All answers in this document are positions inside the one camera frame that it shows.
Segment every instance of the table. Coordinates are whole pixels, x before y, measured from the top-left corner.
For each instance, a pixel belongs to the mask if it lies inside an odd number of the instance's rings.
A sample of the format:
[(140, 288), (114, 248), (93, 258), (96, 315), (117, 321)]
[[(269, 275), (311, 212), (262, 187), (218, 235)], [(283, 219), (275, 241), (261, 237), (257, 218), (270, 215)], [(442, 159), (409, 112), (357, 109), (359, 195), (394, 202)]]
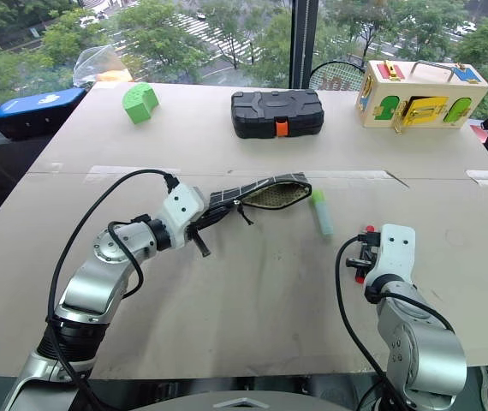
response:
[[(334, 256), (366, 225), (383, 223), (415, 228), (420, 293), (452, 323), (468, 365), (488, 364), (488, 153), (472, 131), (363, 128), (354, 92), (319, 92), (320, 134), (240, 140), (229, 113), (235, 88), (155, 84), (161, 105), (134, 126), (121, 105), (130, 87), (96, 85), (0, 209), (0, 375), (17, 375), (38, 344), (51, 273), (77, 221), (136, 167), (173, 170), (206, 195), (305, 171), (324, 190), (336, 233), (323, 238), (301, 202), (249, 210), (249, 227), (229, 215), (201, 233), (207, 259), (193, 245), (158, 254), (144, 263), (143, 289), (121, 304), (93, 377), (368, 371), (336, 308)], [(120, 186), (75, 242), (60, 289), (107, 222), (154, 214), (164, 196), (155, 176)], [(347, 256), (357, 253), (351, 247)], [(375, 307), (354, 273), (342, 274), (350, 320), (384, 365)]]

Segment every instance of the crosswalk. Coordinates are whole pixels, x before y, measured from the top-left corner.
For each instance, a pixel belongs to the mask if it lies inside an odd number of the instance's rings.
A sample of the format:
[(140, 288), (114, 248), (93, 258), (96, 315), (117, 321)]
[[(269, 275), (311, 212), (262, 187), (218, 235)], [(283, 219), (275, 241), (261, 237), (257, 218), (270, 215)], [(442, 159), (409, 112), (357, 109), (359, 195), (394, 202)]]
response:
[[(222, 41), (219, 38), (221, 30), (219, 28), (210, 29), (210, 25), (207, 21), (200, 21), (194, 17), (188, 15), (178, 14), (176, 18), (179, 22), (178, 26), (182, 27), (187, 33), (198, 37), (202, 41), (214, 45), (216, 47), (216, 53), (212, 59), (220, 57), (223, 53), (226, 56), (231, 56), (232, 47), (229, 41)], [(250, 48), (250, 42), (245, 41), (244, 43), (239, 43), (238, 41), (233, 41), (236, 58), (240, 62), (250, 62), (252, 57), (248, 49)], [(254, 59), (257, 60), (261, 55), (261, 50), (254, 50)]]

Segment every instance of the green marker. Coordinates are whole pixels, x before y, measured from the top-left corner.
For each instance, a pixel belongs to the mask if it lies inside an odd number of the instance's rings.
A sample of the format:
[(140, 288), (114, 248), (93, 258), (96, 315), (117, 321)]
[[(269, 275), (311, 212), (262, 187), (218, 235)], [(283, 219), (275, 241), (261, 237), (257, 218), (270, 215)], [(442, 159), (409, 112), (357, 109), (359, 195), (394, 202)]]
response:
[(158, 105), (158, 99), (151, 86), (138, 83), (130, 88), (122, 99), (122, 106), (134, 124), (151, 118), (151, 110)]
[(333, 224), (331, 223), (330, 211), (328, 210), (328, 205), (326, 204), (326, 199), (322, 190), (313, 190), (311, 201), (316, 210), (320, 231), (322, 231), (323, 235), (333, 235)]

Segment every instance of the orange latch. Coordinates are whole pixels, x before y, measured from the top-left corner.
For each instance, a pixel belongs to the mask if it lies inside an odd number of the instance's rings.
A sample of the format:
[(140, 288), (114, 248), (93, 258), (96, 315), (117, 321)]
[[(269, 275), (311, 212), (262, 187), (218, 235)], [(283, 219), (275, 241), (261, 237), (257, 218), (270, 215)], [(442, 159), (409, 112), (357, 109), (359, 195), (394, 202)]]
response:
[(288, 120), (275, 120), (275, 124), (277, 126), (277, 137), (288, 137), (289, 134), (289, 126)]

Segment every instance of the green foam block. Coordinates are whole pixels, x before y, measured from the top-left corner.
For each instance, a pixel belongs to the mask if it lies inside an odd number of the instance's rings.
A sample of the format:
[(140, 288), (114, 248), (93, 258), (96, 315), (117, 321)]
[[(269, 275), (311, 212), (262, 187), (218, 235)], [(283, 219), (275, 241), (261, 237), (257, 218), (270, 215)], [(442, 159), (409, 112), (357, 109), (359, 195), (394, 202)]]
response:
[(122, 106), (134, 124), (151, 118), (151, 110), (158, 105), (158, 98), (147, 83), (130, 88), (122, 99)]

